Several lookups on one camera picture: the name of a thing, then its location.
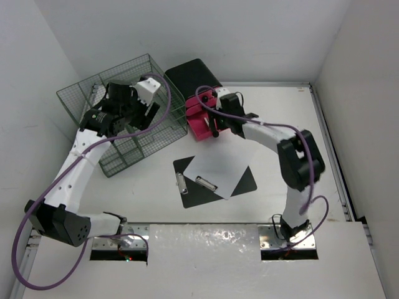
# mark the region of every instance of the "white table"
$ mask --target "white table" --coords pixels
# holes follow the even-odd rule
[[[259,295],[263,298],[282,298],[283,295],[382,298],[382,288],[362,226],[345,222],[309,88],[229,89],[244,94],[247,113],[254,112],[269,122],[289,123],[313,133],[326,164],[315,194],[326,195],[330,202],[328,220],[316,234],[320,260],[261,262],[254,225],[152,225],[148,267],[138,262],[89,261],[88,250],[76,273],[62,286],[46,292],[26,290],[25,299],[254,298]],[[131,222],[147,223],[270,222],[273,214],[284,210],[286,185],[280,175],[276,154],[252,141],[248,141],[248,146],[259,147],[250,164],[257,191],[228,201],[184,209],[172,162],[201,151],[201,143],[196,143],[189,133],[110,179],[97,168],[84,193],[80,212],[110,211],[126,216]],[[324,203],[316,202],[309,211],[310,221],[317,223],[324,212]],[[211,242],[209,234],[207,241],[201,235],[204,230],[208,230]],[[218,237],[221,230],[241,237],[237,242],[221,239]],[[78,254],[79,249],[42,238],[31,282],[48,284],[63,277]],[[339,284],[347,280],[344,288],[340,288]],[[318,289],[316,293],[312,291],[314,288]],[[326,295],[324,290],[335,290],[339,295]]]

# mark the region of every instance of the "clipboard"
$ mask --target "clipboard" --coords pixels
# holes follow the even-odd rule
[[[190,164],[193,158],[194,156],[184,159],[179,159],[173,162],[175,173],[179,174],[176,175],[176,177],[180,176],[181,179],[184,180],[185,187],[182,189],[181,186],[179,185],[179,188],[180,188],[181,201],[185,209],[223,199],[221,196],[218,196],[210,189],[201,186],[200,184],[182,175],[184,170],[187,168],[187,166]],[[238,182],[236,188],[234,189],[231,197],[252,192],[255,191],[256,189],[257,185],[254,176],[252,175],[252,171],[248,166],[243,176],[241,177],[240,181]]]

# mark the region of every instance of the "gray wall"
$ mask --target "gray wall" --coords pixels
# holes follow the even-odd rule
[[[314,80],[350,0],[35,0],[81,76],[150,53],[224,81]]]
[[[75,134],[75,127],[55,91],[77,80],[76,72],[34,1],[3,0],[0,9],[1,299],[8,298],[15,279],[11,245],[24,206],[54,179]]]
[[[353,0],[317,82],[389,298],[399,298],[399,2]]]

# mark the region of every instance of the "black wire grid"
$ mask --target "black wire grid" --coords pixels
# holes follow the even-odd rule
[[[106,86],[110,80],[125,80],[134,84],[139,81],[143,74],[150,72],[164,76],[169,83],[172,96],[170,113],[165,121],[144,135],[115,140],[99,162],[102,171],[108,178],[187,134],[186,108],[183,96],[164,75],[149,54],[145,54],[125,62],[124,64],[105,70],[104,72],[57,92],[57,96],[67,110],[67,113],[76,125],[79,126],[84,113],[102,98],[105,92],[104,86]],[[160,109],[152,123],[161,118],[166,110],[166,104],[168,103],[166,88],[163,84],[157,92],[154,101],[160,105]],[[120,135],[133,133],[135,131],[137,131],[137,129],[127,126]]]

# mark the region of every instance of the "white paper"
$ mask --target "white paper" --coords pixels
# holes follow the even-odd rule
[[[215,191],[217,195],[229,199],[257,146],[228,132],[220,134],[219,138],[208,138],[201,143],[205,147],[193,158],[183,174],[194,182],[200,176],[218,187]]]

